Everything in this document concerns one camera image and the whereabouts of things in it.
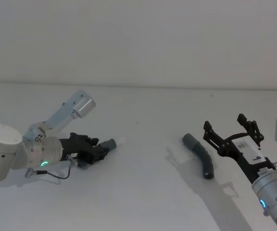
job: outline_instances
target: white label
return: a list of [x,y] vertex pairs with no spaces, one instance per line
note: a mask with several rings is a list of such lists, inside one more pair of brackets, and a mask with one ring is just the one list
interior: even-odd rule
[[264,154],[250,136],[232,140],[250,165],[265,162]]

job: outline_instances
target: black tube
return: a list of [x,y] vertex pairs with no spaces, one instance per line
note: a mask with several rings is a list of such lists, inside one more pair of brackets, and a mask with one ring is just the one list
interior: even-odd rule
[[212,164],[212,158],[206,151],[206,149],[201,145],[201,143],[195,139],[191,134],[186,134],[182,141],[184,145],[193,153],[198,156],[202,163],[202,173],[203,177],[207,180],[214,178],[214,166]]

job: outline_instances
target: gray wall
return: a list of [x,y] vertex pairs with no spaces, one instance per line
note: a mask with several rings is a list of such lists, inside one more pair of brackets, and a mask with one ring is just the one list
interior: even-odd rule
[[0,0],[0,80],[277,89],[277,1]]

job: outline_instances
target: white table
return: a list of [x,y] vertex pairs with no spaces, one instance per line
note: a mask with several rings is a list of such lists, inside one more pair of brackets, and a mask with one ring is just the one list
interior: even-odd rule
[[[79,88],[0,84],[0,123],[24,134]],[[124,136],[125,144],[87,170],[73,169],[68,180],[11,170],[0,182],[0,231],[277,231],[238,165],[202,139],[205,120],[223,137],[243,132],[237,117],[244,113],[257,120],[262,150],[277,161],[277,91],[82,89],[97,107],[64,131],[101,141]],[[182,145],[188,132],[212,154],[214,180],[202,178]],[[66,174],[67,165],[47,169]]]

